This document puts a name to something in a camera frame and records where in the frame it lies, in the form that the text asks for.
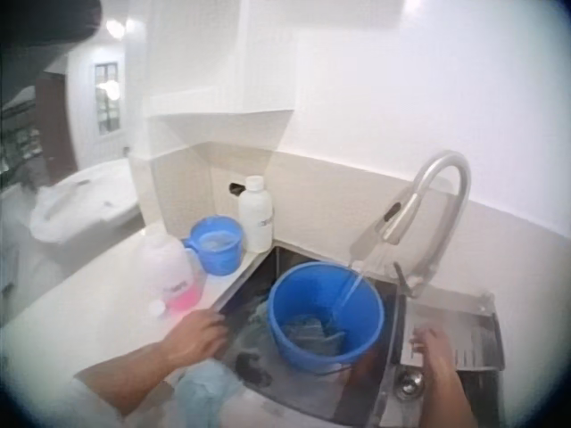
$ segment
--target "pull-down faucet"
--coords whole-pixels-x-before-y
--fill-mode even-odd
[[[384,216],[384,223],[378,231],[381,240],[398,245],[404,234],[409,230],[412,220],[417,215],[418,208],[423,196],[428,191],[434,178],[447,167],[456,167],[460,175],[459,191],[448,213],[440,234],[434,238],[435,246],[423,257],[420,263],[408,275],[402,273],[401,265],[394,263],[399,283],[405,294],[417,298],[424,291],[434,274],[438,270],[438,264],[446,251],[446,247],[452,238],[454,229],[458,225],[462,211],[468,201],[470,192],[470,167],[466,158],[453,151],[440,152],[429,160],[417,173],[414,179],[409,197],[401,202],[396,202]]]

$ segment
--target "small blue bucket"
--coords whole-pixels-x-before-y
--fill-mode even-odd
[[[196,252],[204,271],[225,276],[240,267],[243,234],[233,218],[211,216],[196,223],[183,243]]]
[[[268,300],[269,325],[281,356],[292,366],[323,374],[335,366],[355,362],[377,341],[385,321],[385,307],[366,279],[336,312],[335,328],[345,331],[340,355],[326,357],[303,350],[282,330],[282,326],[303,315],[317,317],[323,324],[329,322],[334,305],[358,277],[341,265],[309,262],[291,268],[274,284]]]

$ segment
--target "blue rag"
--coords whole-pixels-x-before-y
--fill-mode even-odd
[[[189,367],[174,393],[186,428],[218,428],[222,405],[241,385],[226,366],[214,359]]]

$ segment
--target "white plastic bottle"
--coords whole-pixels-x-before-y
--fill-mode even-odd
[[[246,178],[246,190],[238,198],[238,212],[244,230],[244,248],[251,252],[269,250],[274,237],[274,207],[264,189],[264,177]]]
[[[201,298],[185,247],[174,236],[151,230],[140,247],[138,269],[144,287],[171,309],[192,308]]]

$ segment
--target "person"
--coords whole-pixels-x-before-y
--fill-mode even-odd
[[[214,310],[197,310],[162,341],[80,371],[74,380],[74,417],[62,425],[121,426],[123,418],[169,374],[212,358],[224,347],[228,330],[223,322],[224,317]],[[476,427],[443,330],[432,326],[418,329],[412,344],[424,355],[426,393],[420,427]]]
[[[448,336],[440,327],[415,330],[413,349],[424,359],[426,391],[420,428],[476,428],[476,420],[452,358]]]
[[[223,323],[224,316],[212,309],[196,310],[162,341],[78,372],[53,425],[123,426],[124,418],[171,373],[216,356],[228,340]]]

